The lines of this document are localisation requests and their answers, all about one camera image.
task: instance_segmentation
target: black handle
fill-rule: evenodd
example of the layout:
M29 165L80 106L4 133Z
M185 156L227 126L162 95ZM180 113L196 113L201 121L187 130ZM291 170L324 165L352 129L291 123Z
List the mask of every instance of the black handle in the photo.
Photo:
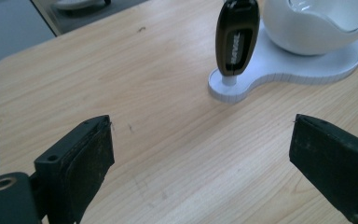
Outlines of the black handle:
M216 28L217 67L223 76L236 76L251 60L260 14L255 0L227 0Z

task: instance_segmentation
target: white stand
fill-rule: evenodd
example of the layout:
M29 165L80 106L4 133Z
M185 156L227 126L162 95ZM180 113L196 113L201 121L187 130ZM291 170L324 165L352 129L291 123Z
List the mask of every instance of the white stand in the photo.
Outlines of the white stand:
M347 77L357 65L358 40L325 55L301 56L272 43L261 21L255 50L245 71L235 77L223 77L218 69L213 70L209 76L209 92L222 102L235 104L267 82L328 84Z

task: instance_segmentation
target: floor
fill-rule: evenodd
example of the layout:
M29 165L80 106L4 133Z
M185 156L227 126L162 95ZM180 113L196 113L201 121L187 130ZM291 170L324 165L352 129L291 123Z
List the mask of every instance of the floor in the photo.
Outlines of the floor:
M52 10L62 32L67 33L145 1L146 0L112 0L110 5L106 5L104 1L101 1L91 7L73 11L58 10L55 7L53 7Z
M147 0L112 0L110 5L106 5L104 1L101 1L101 4L71 12L61 11L56 8L53 11L61 30L67 33L145 1Z

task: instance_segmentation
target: wood grain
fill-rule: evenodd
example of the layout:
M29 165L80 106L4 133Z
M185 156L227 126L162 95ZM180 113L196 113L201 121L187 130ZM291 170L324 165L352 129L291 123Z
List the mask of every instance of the wood grain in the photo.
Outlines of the wood grain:
M150 0L0 62L0 175L108 114L117 162L83 223L346 223L288 152L297 113L358 136L358 68L215 101L221 6Z

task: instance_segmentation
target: table surface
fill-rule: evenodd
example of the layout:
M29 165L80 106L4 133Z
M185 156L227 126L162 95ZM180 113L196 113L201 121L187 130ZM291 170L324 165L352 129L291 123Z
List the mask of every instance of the table surface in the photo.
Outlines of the table surface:
M216 101L221 6L150 0L0 62L0 175L30 175L78 123L108 114L116 163L82 223L347 222L288 152L296 114L358 136L358 68Z

